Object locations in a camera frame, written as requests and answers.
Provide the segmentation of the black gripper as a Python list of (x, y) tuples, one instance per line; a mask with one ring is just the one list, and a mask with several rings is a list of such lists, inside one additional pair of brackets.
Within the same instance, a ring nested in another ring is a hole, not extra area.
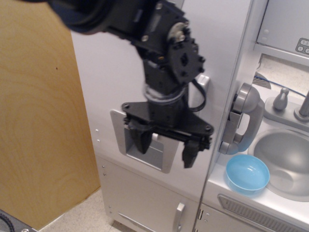
[(169, 104), (151, 101), (125, 102), (122, 110), (126, 113), (125, 122), (136, 148), (145, 154), (152, 142), (152, 134), (184, 142), (182, 160), (184, 168), (192, 168), (199, 152), (199, 143), (190, 140), (186, 119), (188, 112), (187, 96)]

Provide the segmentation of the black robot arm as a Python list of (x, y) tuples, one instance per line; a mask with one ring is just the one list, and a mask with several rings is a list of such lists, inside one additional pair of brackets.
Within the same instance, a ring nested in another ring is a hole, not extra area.
[(184, 12), (166, 0), (50, 0), (48, 4), (75, 32), (108, 32), (135, 46), (144, 66), (147, 100), (122, 105), (133, 142), (146, 153), (154, 133), (181, 141), (184, 167), (191, 168), (198, 152), (209, 149), (213, 127), (196, 116), (205, 102), (188, 104), (190, 84), (206, 97), (196, 80), (205, 59), (198, 53)]

